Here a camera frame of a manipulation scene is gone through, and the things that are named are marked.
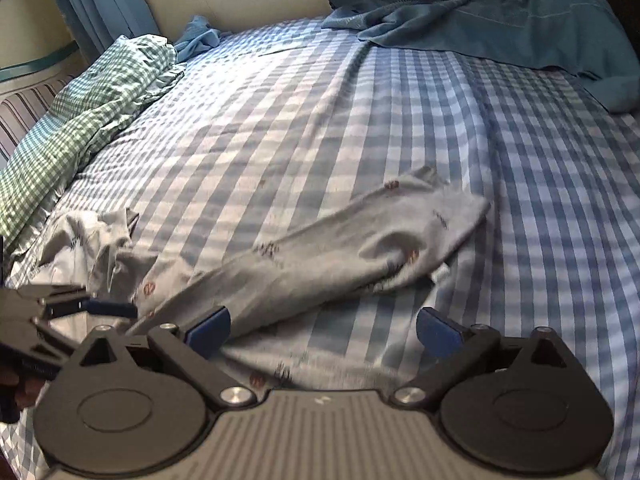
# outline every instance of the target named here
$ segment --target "blue curtain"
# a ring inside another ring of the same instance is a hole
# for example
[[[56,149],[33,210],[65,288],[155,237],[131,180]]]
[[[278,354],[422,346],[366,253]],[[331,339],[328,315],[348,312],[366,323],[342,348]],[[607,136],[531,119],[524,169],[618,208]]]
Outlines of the blue curtain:
[[[56,0],[80,50],[94,61],[121,35],[159,34],[145,0]]]

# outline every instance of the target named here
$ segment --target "metal screw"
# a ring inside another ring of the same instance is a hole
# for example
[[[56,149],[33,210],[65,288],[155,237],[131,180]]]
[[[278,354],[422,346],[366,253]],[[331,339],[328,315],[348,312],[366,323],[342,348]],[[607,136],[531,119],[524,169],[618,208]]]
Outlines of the metal screw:
[[[229,406],[245,406],[254,400],[254,393],[244,386],[232,386],[220,392],[220,399]]]
[[[162,323],[160,325],[160,328],[162,330],[168,330],[172,334],[175,334],[175,333],[178,332],[178,326],[176,324],[174,324],[174,323]]]
[[[394,393],[394,397],[400,404],[416,404],[424,400],[426,396],[427,394],[424,393],[424,390],[415,386],[406,386],[396,390]]]

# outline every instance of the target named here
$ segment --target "wrinkled fabric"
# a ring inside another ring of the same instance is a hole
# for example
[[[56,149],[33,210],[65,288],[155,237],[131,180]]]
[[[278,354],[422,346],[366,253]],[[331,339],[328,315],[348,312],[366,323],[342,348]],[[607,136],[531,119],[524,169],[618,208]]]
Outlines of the wrinkled fabric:
[[[182,63],[208,52],[217,47],[220,44],[220,39],[226,35],[216,28],[212,28],[204,16],[194,16],[174,44],[178,53],[176,61]]]
[[[27,250],[76,173],[175,86],[184,70],[175,58],[166,38],[122,36],[56,95],[0,173],[5,256]],[[31,236],[16,248],[25,227]],[[4,263],[10,266],[11,261],[5,258]]]
[[[327,301],[413,283],[437,269],[487,209],[483,197],[424,168],[199,275],[181,258],[135,250],[131,212],[71,212],[46,233],[31,282],[79,283],[98,298],[134,301],[141,317],[131,333],[185,326],[223,305],[233,338]]]
[[[606,0],[365,1],[335,10],[322,26],[359,30],[379,46],[560,67],[609,112],[640,105],[640,63]]]

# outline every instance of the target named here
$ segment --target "blue plaid bed sheet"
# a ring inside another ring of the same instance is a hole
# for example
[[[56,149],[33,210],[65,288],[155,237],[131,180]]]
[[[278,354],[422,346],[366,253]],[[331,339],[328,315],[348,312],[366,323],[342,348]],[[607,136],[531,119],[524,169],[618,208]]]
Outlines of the blue plaid bed sheet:
[[[600,465],[640,478],[640,127],[562,71],[451,52],[380,48],[321,20],[236,34],[78,174],[54,216],[129,206],[139,248],[198,269],[344,206],[425,164],[491,200],[451,276],[292,320],[309,349],[394,368],[425,365],[422,304],[507,335],[555,328],[615,414]],[[33,267],[38,243],[14,282]],[[20,480],[44,460],[31,415],[4,427]]]

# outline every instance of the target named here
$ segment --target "blue blanket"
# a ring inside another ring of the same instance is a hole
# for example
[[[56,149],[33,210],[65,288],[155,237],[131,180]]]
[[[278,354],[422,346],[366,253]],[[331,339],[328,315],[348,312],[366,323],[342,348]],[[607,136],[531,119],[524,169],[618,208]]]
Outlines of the blue blanket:
[[[335,10],[322,26],[359,30],[359,39],[379,46],[560,67],[609,112],[640,105],[640,63],[605,0],[365,0]]]

